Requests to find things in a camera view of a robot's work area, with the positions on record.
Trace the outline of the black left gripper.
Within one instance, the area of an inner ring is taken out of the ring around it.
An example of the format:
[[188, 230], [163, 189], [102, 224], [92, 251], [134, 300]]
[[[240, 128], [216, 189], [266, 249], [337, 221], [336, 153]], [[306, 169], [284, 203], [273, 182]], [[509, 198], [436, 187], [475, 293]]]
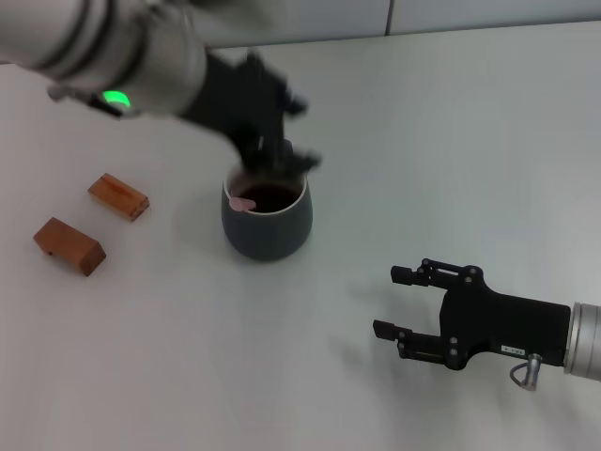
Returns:
[[206, 77], [180, 118], [229, 139], [245, 165], [271, 175], [303, 175], [321, 165], [322, 157], [297, 151], [284, 138], [284, 115], [308, 109], [302, 96], [269, 70], [256, 54], [231, 64], [207, 55]]

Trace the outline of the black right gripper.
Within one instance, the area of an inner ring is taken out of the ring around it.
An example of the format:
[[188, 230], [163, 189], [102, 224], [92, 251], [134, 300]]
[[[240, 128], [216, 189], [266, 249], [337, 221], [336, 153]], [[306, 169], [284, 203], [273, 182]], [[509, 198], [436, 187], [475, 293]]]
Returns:
[[500, 294], [487, 286], [480, 268], [430, 258], [416, 270], [392, 266], [391, 278], [398, 285], [446, 290], [439, 312], [440, 336], [373, 321], [376, 338], [394, 342], [401, 359], [461, 370], [482, 352], [523, 360], [534, 353], [545, 365], [563, 365], [571, 318], [568, 306]]

